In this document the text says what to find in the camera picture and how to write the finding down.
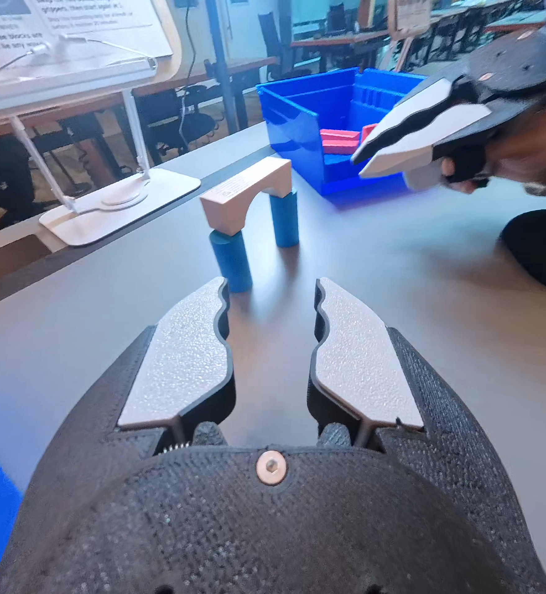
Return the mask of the white document stand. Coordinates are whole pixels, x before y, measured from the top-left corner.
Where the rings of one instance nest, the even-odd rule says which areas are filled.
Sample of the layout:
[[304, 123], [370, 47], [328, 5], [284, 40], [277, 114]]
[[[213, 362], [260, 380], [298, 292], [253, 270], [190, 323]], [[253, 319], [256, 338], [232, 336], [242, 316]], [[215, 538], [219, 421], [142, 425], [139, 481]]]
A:
[[[180, 70], [183, 50], [166, 1], [151, 1], [173, 49], [169, 57], [142, 56], [81, 71], [19, 71], [0, 67], [0, 116], [8, 118], [13, 135], [38, 166], [60, 206], [42, 214], [39, 224], [71, 247], [97, 242], [108, 235], [195, 191], [194, 177], [150, 167], [133, 89], [171, 80]], [[58, 103], [76, 96], [120, 92], [136, 152], [136, 171], [90, 194], [74, 198], [63, 193], [26, 131], [21, 115], [27, 108]]]

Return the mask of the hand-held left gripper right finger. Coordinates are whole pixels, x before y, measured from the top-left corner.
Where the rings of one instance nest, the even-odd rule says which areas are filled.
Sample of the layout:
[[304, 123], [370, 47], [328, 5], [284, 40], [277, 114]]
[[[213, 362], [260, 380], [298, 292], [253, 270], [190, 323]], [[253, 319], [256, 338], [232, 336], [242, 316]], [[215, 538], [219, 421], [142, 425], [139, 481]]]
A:
[[387, 448], [385, 433], [424, 439], [414, 389], [381, 317], [329, 278], [316, 280], [314, 309], [307, 408], [319, 441]]

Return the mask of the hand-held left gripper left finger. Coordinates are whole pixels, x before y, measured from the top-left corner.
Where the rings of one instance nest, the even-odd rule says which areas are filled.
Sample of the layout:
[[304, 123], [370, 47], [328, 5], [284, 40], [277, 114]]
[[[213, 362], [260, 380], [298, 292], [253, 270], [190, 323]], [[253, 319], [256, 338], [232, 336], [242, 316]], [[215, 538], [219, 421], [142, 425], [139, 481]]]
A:
[[179, 442], [202, 422], [220, 424], [236, 404], [227, 343], [228, 280], [215, 277], [163, 316], [121, 411], [120, 430], [169, 428]]

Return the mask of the black metal post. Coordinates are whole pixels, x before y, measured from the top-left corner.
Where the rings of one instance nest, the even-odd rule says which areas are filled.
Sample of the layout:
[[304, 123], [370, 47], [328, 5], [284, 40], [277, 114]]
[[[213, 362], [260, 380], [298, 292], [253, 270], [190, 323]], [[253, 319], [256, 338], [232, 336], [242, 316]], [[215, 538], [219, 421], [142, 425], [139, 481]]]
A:
[[232, 79], [227, 67], [217, 1], [205, 1], [210, 26], [210, 35], [215, 51], [215, 74], [221, 86], [224, 115], [228, 134], [231, 136], [248, 127], [243, 89]]

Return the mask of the wooden easel stand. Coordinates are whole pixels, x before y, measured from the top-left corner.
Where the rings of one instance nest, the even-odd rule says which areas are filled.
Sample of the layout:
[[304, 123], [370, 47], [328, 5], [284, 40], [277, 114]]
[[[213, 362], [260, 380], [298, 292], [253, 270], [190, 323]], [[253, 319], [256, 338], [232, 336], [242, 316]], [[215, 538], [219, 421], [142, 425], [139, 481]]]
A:
[[381, 63], [382, 70], [389, 70], [399, 42], [401, 52], [394, 66], [395, 72], [403, 69], [415, 37], [428, 31], [433, 1], [387, 1], [389, 46]]

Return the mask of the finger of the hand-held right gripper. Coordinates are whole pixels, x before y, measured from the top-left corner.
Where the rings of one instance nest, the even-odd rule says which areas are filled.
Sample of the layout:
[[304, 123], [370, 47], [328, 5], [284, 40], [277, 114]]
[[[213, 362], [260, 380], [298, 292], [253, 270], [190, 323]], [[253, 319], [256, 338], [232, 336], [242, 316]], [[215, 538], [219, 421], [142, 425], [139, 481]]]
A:
[[446, 78], [434, 81], [410, 97], [405, 97], [377, 124], [351, 157], [360, 164], [377, 152], [393, 145], [412, 132], [430, 124], [452, 99], [453, 83]]
[[421, 130], [382, 148], [360, 171], [362, 179], [402, 173], [407, 188], [422, 191], [441, 182], [442, 157], [433, 157], [434, 146], [491, 114], [485, 105], [460, 103], [448, 108]]

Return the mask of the black office chair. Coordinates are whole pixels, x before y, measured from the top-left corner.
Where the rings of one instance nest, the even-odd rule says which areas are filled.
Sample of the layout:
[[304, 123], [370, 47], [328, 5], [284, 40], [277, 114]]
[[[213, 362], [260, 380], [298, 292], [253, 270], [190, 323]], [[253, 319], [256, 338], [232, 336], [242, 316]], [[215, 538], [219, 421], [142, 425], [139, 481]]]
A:
[[169, 150], [184, 154], [189, 144], [207, 136], [216, 120], [199, 111], [199, 104], [219, 97], [219, 85], [195, 84], [176, 90], [136, 96], [136, 107], [148, 152], [156, 165]]
[[280, 41], [275, 24], [274, 14], [258, 14], [259, 25], [266, 53], [269, 58], [275, 58], [276, 62], [267, 66], [267, 81], [276, 81], [291, 78], [293, 75], [293, 66], [289, 48]]

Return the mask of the row of desks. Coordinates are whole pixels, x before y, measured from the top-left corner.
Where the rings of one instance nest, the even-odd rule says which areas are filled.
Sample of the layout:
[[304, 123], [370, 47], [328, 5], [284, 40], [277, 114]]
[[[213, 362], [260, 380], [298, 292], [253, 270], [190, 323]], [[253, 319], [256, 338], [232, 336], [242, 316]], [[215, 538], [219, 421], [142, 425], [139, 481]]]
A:
[[[538, 28], [546, 23], [544, 1], [487, 1], [479, 4], [460, 5], [454, 8], [431, 12], [429, 27], [412, 35], [410, 50], [414, 50], [421, 39], [426, 55], [438, 52], [433, 49], [436, 37], [446, 39], [442, 45], [443, 59], [454, 55], [468, 54], [485, 42], [505, 34], [523, 32]], [[295, 53], [298, 49], [319, 52], [321, 66], [324, 60], [345, 48], [353, 54], [376, 56], [385, 45], [392, 48], [388, 30], [345, 33], [335, 36], [292, 41], [290, 47]]]

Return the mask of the black bag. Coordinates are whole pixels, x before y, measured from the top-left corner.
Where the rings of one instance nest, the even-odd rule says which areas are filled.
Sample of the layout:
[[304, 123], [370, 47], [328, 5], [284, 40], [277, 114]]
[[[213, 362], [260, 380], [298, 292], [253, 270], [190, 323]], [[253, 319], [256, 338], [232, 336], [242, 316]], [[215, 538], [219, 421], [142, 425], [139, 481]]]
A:
[[13, 135], [0, 137], [0, 230], [42, 212], [35, 202], [29, 153]]

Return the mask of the printed instruction sheet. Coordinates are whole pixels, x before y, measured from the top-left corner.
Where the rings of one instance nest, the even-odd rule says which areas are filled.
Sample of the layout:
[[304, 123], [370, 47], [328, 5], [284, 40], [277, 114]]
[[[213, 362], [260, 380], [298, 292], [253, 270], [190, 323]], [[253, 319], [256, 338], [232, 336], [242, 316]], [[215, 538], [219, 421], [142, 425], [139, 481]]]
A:
[[172, 55], [151, 1], [0, 1], [0, 67], [67, 72]]

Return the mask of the natural wooden arch block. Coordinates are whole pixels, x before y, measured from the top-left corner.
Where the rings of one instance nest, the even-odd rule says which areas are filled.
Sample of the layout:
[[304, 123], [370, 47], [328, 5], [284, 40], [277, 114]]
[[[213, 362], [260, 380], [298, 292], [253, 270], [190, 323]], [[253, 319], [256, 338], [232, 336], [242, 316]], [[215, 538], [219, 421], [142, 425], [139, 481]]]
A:
[[232, 236], [244, 228], [257, 194], [285, 198], [292, 189], [292, 162], [268, 156], [207, 190], [200, 200], [210, 228]]

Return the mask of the blue wooden cylinder block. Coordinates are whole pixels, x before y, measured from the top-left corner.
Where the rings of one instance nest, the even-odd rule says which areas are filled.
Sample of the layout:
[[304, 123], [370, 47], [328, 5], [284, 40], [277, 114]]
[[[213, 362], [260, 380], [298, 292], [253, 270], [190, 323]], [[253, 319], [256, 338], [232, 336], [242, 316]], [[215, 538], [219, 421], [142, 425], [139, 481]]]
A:
[[280, 248], [299, 243], [297, 192], [293, 189], [285, 197], [269, 196], [275, 241]]
[[209, 239], [221, 274], [228, 279], [230, 292], [251, 290], [253, 281], [242, 231], [226, 235], [214, 229]]

